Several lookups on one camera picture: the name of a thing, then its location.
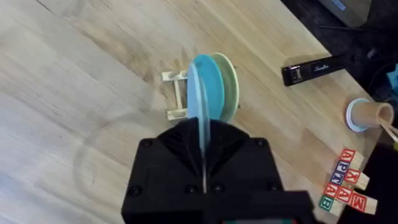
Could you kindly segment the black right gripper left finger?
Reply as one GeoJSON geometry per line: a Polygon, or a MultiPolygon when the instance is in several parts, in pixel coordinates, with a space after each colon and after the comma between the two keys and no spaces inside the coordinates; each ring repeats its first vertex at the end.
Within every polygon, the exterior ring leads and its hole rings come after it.
{"type": "Polygon", "coordinates": [[[123,215],[201,210],[203,162],[198,120],[179,122],[139,142],[123,215]]]}

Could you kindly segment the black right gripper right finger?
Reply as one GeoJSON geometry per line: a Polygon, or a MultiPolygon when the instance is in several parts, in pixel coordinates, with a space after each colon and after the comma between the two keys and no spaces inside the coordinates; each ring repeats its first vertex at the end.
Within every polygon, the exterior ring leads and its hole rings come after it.
{"type": "Polygon", "coordinates": [[[206,150],[209,194],[253,205],[310,205],[308,192],[286,191],[269,142],[239,128],[210,121],[206,150]]]}

